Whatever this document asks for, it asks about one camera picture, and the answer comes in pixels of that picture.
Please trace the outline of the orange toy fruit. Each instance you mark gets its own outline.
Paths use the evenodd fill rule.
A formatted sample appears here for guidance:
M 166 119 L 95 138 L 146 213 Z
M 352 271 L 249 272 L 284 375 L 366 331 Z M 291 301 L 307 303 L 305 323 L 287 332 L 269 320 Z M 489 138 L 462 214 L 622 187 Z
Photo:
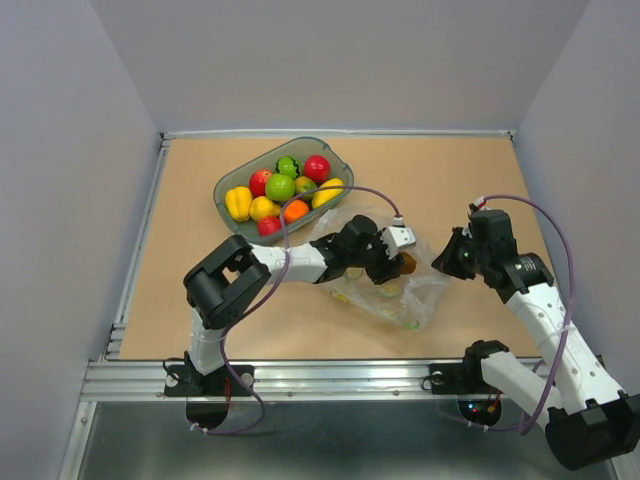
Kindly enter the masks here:
M 309 212 L 309 205 L 303 200 L 296 199 L 283 209 L 283 218 L 286 224 L 290 224 L 300 220 Z

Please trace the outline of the clear plastic bag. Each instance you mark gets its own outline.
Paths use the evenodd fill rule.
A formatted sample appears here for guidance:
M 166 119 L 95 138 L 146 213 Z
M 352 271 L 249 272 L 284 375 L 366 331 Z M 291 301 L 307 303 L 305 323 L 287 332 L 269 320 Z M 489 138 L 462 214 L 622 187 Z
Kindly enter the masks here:
M 348 268 L 344 274 L 334 277 L 332 239 L 358 214 L 372 219 L 380 231 L 390 226 L 396 216 L 393 213 L 385 215 L 380 209 L 364 205 L 338 207 L 323 214 L 309 237 L 312 242 L 319 241 L 331 255 L 330 272 L 324 276 L 322 287 L 334 298 L 405 329 L 418 331 L 425 328 L 448 280 L 431 267 L 435 255 L 426 241 L 412 228 L 416 244 L 404 252 L 408 252 L 417 261 L 414 273 L 400 274 L 399 278 L 384 284 L 374 284 L 362 268 Z

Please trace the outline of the green fruit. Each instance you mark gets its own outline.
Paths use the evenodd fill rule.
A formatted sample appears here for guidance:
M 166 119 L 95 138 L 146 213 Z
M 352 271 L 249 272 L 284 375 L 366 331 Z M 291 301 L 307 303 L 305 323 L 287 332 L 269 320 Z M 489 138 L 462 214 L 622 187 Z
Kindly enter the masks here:
M 284 174 L 273 173 L 266 185 L 266 196 L 275 202 L 286 202 L 296 193 L 295 181 Z

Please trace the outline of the red toy strawberry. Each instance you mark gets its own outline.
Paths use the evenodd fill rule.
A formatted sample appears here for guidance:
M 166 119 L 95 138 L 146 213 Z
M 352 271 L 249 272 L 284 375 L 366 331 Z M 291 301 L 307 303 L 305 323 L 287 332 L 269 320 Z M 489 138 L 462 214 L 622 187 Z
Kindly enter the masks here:
M 281 230 L 281 221 L 277 216 L 265 216 L 257 222 L 256 228 L 261 237 L 270 236 Z

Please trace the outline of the red apple right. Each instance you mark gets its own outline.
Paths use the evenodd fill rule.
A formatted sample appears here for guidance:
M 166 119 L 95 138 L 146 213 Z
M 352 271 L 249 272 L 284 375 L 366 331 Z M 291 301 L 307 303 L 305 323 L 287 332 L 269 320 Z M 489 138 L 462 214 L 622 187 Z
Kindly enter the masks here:
M 312 180 L 315 184 L 322 184 L 330 177 L 331 165 L 325 157 L 321 155 L 311 155 L 304 164 L 303 173 L 305 177 Z

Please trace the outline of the yellow toy pear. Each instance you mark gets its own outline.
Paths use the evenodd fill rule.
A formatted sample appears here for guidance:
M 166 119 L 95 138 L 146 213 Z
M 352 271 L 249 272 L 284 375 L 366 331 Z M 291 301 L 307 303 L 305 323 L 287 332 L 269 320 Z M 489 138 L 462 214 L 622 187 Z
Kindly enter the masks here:
M 266 217 L 278 217 L 280 210 L 281 207 L 267 196 L 258 196 L 250 204 L 249 215 L 253 221 L 259 222 Z

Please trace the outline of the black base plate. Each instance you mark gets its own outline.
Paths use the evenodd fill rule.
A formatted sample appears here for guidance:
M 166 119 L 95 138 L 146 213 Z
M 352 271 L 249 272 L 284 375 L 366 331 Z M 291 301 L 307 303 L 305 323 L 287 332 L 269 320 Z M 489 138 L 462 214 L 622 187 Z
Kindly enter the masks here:
M 239 379 L 233 377 L 226 367 L 208 375 L 202 375 L 182 363 L 169 364 L 165 370 L 163 394 L 169 398 L 251 396 L 247 387 L 253 381 L 254 369 L 250 365 L 240 366 Z
M 421 388 L 434 395 L 468 395 L 481 392 L 480 384 L 461 362 L 430 363 Z

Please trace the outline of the aluminium front rail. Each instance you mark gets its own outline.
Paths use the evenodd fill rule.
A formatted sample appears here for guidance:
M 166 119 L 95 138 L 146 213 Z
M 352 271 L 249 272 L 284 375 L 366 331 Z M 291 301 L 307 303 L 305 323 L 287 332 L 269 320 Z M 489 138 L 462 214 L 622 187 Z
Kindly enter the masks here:
M 247 360 L 254 390 L 268 403 L 282 401 L 427 400 L 425 378 L 453 359 Z M 176 381 L 159 361 L 100 361 L 86 369 L 85 402 L 169 401 Z

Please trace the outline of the green toy watermelon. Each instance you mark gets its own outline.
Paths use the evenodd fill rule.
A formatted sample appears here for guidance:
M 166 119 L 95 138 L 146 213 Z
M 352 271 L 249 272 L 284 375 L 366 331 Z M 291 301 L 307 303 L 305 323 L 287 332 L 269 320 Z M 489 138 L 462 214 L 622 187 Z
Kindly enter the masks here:
M 276 161 L 274 171 L 296 180 L 302 173 L 302 167 L 295 158 L 291 156 L 281 156 Z

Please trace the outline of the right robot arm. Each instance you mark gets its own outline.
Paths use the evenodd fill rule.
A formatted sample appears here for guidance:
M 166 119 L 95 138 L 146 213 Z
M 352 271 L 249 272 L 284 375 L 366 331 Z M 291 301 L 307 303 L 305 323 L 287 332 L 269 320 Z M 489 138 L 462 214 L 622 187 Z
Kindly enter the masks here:
M 542 378 L 503 343 L 478 340 L 461 361 L 434 369 L 434 393 L 494 388 L 506 394 L 544 431 L 553 455 L 571 471 L 637 447 L 638 396 L 628 394 L 591 351 L 544 261 L 518 251 L 506 212 L 473 210 L 432 265 L 458 279 L 481 277 L 524 324 L 549 370 Z

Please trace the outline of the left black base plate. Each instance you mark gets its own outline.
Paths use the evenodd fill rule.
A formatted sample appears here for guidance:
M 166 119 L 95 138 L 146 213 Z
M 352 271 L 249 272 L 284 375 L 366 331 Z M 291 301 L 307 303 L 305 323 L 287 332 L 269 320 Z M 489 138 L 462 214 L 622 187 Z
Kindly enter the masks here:
M 239 379 L 233 377 L 226 367 L 208 375 L 202 375 L 182 363 L 169 364 L 165 370 L 163 394 L 169 398 L 251 396 L 247 387 L 253 381 L 254 369 L 250 365 L 240 366 Z

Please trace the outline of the red apple left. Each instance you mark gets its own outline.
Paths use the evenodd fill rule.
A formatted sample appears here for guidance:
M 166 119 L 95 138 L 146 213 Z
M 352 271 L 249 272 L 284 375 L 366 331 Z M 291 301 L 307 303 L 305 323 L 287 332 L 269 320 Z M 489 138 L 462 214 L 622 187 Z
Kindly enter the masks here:
M 268 169 L 260 169 L 255 171 L 248 182 L 249 190 L 253 197 L 266 195 L 266 184 L 273 172 Z

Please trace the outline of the grey-green plastic basin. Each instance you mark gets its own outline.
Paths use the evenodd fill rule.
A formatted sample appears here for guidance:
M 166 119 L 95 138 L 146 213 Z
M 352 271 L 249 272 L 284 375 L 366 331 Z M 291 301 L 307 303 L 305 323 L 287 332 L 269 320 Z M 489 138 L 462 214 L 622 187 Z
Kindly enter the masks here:
M 283 238 L 281 231 L 262 236 L 258 233 L 257 223 L 254 220 L 249 219 L 244 222 L 234 220 L 224 205 L 225 194 L 235 187 L 248 187 L 252 174 L 261 169 L 272 170 L 280 157 L 291 156 L 297 161 L 304 162 L 312 155 L 320 155 L 328 161 L 329 178 L 338 178 L 345 185 L 354 184 L 353 170 L 328 143 L 315 137 L 294 138 L 230 170 L 217 181 L 213 190 L 213 201 L 224 224 L 233 234 L 244 236 L 250 243 L 268 246 L 281 240 Z

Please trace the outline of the red apple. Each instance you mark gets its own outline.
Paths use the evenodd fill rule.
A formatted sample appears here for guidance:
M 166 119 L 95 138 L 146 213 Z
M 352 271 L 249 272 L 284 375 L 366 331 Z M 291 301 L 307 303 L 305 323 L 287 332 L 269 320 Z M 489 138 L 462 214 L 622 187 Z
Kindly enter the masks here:
M 248 182 L 249 190 L 253 197 L 266 195 L 266 184 L 273 172 L 268 169 L 260 169 L 255 171 Z
M 315 184 L 322 184 L 330 177 L 331 165 L 325 157 L 321 155 L 311 155 L 304 164 L 303 173 L 305 177 L 312 180 Z

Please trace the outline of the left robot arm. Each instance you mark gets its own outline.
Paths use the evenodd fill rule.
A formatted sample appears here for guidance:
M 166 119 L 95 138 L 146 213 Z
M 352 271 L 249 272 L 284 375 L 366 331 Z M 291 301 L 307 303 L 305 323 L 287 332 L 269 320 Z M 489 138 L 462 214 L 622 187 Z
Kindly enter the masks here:
M 403 219 L 382 229 L 356 215 L 340 231 L 284 248 L 261 246 L 234 235 L 184 277 L 191 307 L 190 345 L 185 355 L 187 381 L 199 393 L 215 392 L 222 382 L 222 341 L 249 311 L 260 293 L 285 282 L 323 284 L 350 268 L 361 268 L 376 285 L 400 276 L 401 252 L 415 244 Z

